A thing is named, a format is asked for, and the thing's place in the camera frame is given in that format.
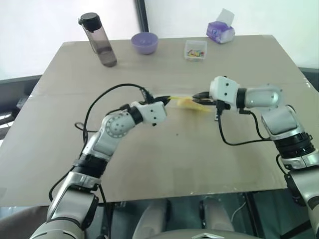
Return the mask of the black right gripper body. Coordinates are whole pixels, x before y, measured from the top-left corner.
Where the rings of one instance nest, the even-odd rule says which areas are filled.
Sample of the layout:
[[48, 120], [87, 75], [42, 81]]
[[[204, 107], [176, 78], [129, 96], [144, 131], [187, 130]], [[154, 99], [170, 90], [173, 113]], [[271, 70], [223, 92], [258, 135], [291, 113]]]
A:
[[211, 104], [213, 106], [216, 106], [217, 110], [230, 110], [231, 109], [231, 106], [222, 100], [213, 100], [211, 102]]

